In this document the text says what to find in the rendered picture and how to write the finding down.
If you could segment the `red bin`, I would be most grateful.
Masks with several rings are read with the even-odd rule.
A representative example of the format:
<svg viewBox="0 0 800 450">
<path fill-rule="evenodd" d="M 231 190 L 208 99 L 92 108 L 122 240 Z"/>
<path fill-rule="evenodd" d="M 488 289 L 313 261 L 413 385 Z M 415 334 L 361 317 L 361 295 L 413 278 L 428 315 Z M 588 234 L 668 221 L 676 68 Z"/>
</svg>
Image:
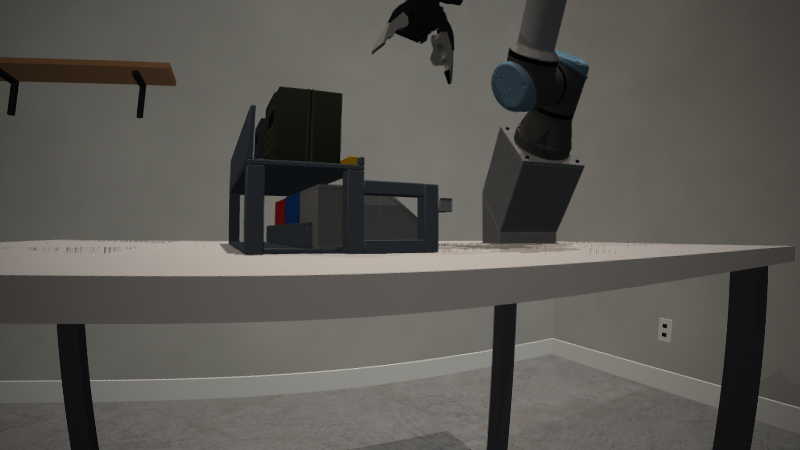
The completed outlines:
<svg viewBox="0 0 800 450">
<path fill-rule="evenodd" d="M 285 199 L 275 202 L 275 225 L 285 224 Z"/>
</svg>

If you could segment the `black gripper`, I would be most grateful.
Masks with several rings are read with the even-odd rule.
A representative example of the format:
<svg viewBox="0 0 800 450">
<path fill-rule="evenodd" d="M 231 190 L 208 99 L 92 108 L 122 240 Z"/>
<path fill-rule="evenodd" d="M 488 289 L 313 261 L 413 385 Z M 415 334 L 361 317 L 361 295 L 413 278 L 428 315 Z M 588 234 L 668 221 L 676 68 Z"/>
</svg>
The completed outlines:
<svg viewBox="0 0 800 450">
<path fill-rule="evenodd" d="M 415 42 L 420 41 L 420 44 L 422 44 L 427 41 L 431 31 L 437 29 L 437 35 L 432 35 L 431 37 L 433 47 L 431 62 L 434 66 L 444 65 L 444 73 L 448 85 L 451 84 L 454 35 L 443 11 L 444 7 L 439 4 L 440 2 L 436 0 L 406 0 L 399 5 L 383 27 L 371 53 L 375 53 L 385 45 L 386 40 L 394 36 L 395 33 Z"/>
</svg>

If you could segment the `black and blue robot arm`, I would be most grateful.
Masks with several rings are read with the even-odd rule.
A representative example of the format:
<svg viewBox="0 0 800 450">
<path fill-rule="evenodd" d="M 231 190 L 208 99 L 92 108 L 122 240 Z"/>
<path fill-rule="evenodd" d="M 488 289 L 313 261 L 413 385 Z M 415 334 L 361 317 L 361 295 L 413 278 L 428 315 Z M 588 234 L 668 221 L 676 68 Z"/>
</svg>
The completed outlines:
<svg viewBox="0 0 800 450">
<path fill-rule="evenodd" d="M 516 128 L 517 145 L 556 161 L 570 154 L 572 119 L 589 70 L 584 60 L 555 50 L 566 1 L 526 0 L 518 41 L 491 80 L 502 107 L 528 112 Z"/>
</svg>

